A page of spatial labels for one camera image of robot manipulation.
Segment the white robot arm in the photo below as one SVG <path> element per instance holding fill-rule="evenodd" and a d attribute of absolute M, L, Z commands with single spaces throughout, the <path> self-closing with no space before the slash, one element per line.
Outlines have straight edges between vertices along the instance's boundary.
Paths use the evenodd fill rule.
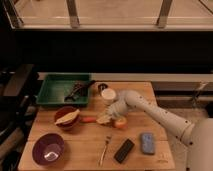
<path fill-rule="evenodd" d="M 124 90 L 119 92 L 114 103 L 98 115 L 97 122 L 109 123 L 133 109 L 144 111 L 188 147 L 186 171 L 213 171 L 213 118 L 192 123 L 152 104 L 137 91 Z"/>

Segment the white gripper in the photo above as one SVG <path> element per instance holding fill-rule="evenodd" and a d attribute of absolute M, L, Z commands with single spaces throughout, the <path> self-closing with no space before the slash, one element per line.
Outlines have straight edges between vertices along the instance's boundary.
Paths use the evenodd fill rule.
<path fill-rule="evenodd" d="M 120 118 L 128 113 L 128 105 L 124 100 L 118 100 L 107 107 L 106 114 L 100 115 L 96 122 L 101 125 L 106 125 L 111 122 L 112 119 Z"/>

